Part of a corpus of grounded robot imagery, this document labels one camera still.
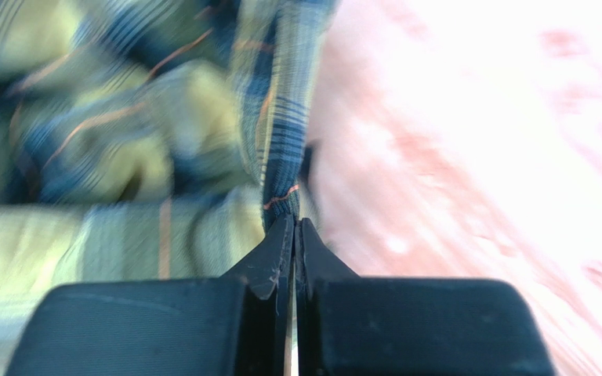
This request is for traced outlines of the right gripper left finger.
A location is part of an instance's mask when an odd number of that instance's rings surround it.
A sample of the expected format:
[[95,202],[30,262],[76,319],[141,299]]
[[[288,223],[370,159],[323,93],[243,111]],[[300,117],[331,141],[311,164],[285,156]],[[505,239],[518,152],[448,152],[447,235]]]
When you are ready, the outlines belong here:
[[53,289],[7,374],[289,374],[295,224],[278,218],[221,277]]

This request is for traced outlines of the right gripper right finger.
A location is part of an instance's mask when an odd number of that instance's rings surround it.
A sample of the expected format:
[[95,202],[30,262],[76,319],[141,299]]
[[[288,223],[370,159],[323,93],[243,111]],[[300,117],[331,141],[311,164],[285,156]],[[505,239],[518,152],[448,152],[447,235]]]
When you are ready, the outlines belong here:
[[302,375],[552,375],[519,291],[501,280],[357,275],[309,219],[295,235]]

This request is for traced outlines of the yellow plaid long sleeve shirt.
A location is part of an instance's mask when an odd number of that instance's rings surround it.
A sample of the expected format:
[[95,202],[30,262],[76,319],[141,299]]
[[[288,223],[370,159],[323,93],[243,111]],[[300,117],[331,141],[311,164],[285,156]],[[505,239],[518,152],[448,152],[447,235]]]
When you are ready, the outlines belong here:
[[0,1],[0,375],[53,288],[225,272],[299,173],[334,1]]

